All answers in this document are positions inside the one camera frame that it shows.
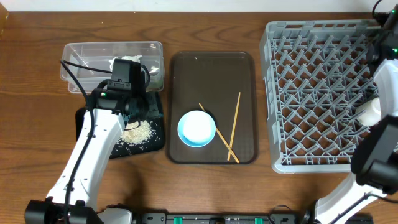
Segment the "wooden chopstick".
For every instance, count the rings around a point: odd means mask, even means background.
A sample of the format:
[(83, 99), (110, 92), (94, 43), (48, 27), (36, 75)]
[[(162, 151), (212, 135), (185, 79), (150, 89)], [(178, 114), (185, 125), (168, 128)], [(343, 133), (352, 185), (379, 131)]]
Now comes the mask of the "wooden chopstick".
[[(204, 107), (202, 106), (201, 103), (199, 103), (200, 108), (207, 113), (206, 109), (204, 109)], [(235, 162), (237, 164), (240, 163), (240, 160), (237, 158), (237, 156), (235, 155), (235, 153), (233, 152), (232, 148), (229, 146), (229, 144), (226, 142), (225, 138), (223, 137), (223, 135), (221, 134), (221, 132), (219, 131), (219, 129), (216, 127), (216, 133), (218, 134), (218, 136), (220, 137), (220, 139), (222, 140), (222, 142), (224, 143), (224, 145), (226, 146), (226, 148), (228, 149), (228, 153), (231, 154), (231, 156), (233, 157), (233, 159), (235, 160)]]
[[(230, 142), (229, 142), (229, 147), (230, 147), (231, 149), (232, 149), (232, 147), (233, 147), (234, 134), (235, 134), (236, 122), (237, 122), (237, 118), (238, 118), (239, 104), (240, 104), (240, 97), (241, 97), (241, 92), (238, 93), (238, 99), (237, 99), (236, 109), (235, 109), (235, 113), (234, 113), (233, 127), (232, 127), (232, 131), (231, 131)], [(228, 161), (231, 159), (231, 155), (232, 155), (232, 153), (229, 152), (229, 153), (228, 153), (228, 156), (227, 156), (227, 160), (228, 160)]]

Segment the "cream white cup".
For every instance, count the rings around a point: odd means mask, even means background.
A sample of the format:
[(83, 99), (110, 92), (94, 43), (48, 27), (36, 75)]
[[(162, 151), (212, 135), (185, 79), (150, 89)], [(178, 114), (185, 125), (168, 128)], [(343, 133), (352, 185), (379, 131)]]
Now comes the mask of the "cream white cup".
[(381, 104), (379, 97), (373, 98), (359, 106), (355, 115), (363, 126), (374, 126), (381, 120)]

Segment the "light blue small bowl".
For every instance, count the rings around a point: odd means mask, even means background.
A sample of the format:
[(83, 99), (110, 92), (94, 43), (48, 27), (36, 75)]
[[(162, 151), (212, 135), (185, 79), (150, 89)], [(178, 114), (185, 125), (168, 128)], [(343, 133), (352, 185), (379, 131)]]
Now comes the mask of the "light blue small bowl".
[(213, 140), (216, 134), (216, 124), (208, 113), (193, 110), (180, 118), (177, 133), (185, 145), (203, 147)]

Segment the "pile of rice grains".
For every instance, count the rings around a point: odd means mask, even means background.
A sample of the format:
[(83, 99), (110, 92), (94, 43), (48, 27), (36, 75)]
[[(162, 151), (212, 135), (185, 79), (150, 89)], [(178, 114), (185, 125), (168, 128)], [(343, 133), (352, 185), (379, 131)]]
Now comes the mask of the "pile of rice grains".
[(161, 119), (129, 123), (113, 148), (113, 157), (133, 156), (158, 151), (165, 145)]

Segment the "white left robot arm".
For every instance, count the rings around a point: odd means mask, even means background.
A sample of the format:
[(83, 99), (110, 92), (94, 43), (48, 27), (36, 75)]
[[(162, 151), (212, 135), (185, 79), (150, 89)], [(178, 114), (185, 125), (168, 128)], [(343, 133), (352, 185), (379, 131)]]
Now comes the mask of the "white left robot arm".
[(128, 121), (147, 119), (145, 65), (116, 59), (111, 77), (87, 93), (81, 132), (57, 183), (45, 200), (31, 200), (26, 223), (133, 223), (134, 214), (119, 205), (96, 212), (99, 186), (111, 152)]

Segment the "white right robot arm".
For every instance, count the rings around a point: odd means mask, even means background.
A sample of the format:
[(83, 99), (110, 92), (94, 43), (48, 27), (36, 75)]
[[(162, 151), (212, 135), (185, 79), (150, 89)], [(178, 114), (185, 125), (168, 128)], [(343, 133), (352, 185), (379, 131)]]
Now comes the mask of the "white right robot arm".
[(372, 12), (381, 26), (368, 47), (368, 66), (376, 83), (381, 104), (381, 120), (357, 147), (351, 172), (330, 194), (307, 210), (302, 223), (369, 223), (355, 215), (376, 200), (397, 203), (397, 8)]

